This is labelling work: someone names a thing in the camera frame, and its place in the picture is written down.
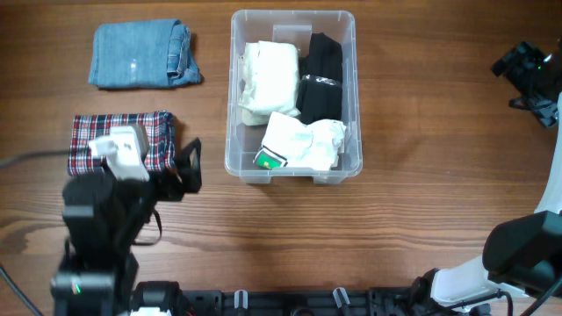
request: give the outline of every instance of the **folded blue jeans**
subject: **folded blue jeans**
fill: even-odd
[[[102,89],[199,83],[190,42],[190,29],[178,19],[100,25],[88,83]]]

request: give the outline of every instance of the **folded clothing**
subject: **folded clothing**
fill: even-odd
[[[247,126],[267,124],[272,112],[291,117],[299,83],[299,52],[292,44],[259,41],[247,43],[242,56],[244,91],[238,101]]]
[[[71,176],[104,170],[104,160],[92,158],[88,141],[109,134],[112,126],[139,124],[148,136],[148,153],[144,164],[148,171],[174,168],[176,131],[174,116],[168,111],[139,114],[76,115],[72,127],[72,141],[68,155],[68,174]]]
[[[345,125],[341,121],[323,119],[306,126],[296,118],[273,112],[254,163],[267,169],[328,171],[337,166],[344,135]]]
[[[342,45],[324,33],[312,34],[308,56],[300,60],[297,109],[300,121],[342,119]]]
[[[104,89],[199,83],[190,29],[178,19],[100,25],[88,83]]]

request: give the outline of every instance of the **plastic bin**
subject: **plastic bin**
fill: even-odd
[[[228,91],[227,145],[225,168],[246,183],[269,183],[272,176],[311,176],[315,183],[340,183],[356,176],[363,167],[355,19],[347,11],[242,10],[232,16],[230,43],[230,89]],[[245,126],[237,106],[244,89],[241,56],[246,43],[258,40],[292,43],[300,56],[308,55],[310,35],[324,32],[342,44],[342,121],[347,126],[344,153],[337,167],[329,171],[309,168],[262,169],[253,163],[267,126]]]

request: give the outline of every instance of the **folded plaid shirt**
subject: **folded plaid shirt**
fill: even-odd
[[[148,153],[144,164],[148,171],[174,167],[176,152],[174,116],[168,111],[139,114],[76,115],[72,127],[72,141],[68,156],[71,176],[104,170],[104,159],[92,158],[88,141],[109,134],[112,126],[139,124],[147,130]]]

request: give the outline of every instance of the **folded white garment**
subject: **folded white garment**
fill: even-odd
[[[260,167],[312,168],[328,171],[343,151],[345,125],[323,119],[306,126],[296,118],[273,112],[254,163]]]
[[[267,124],[272,112],[296,117],[299,84],[299,53],[292,44],[259,41],[248,43],[242,56],[246,83],[238,100],[242,123]]]

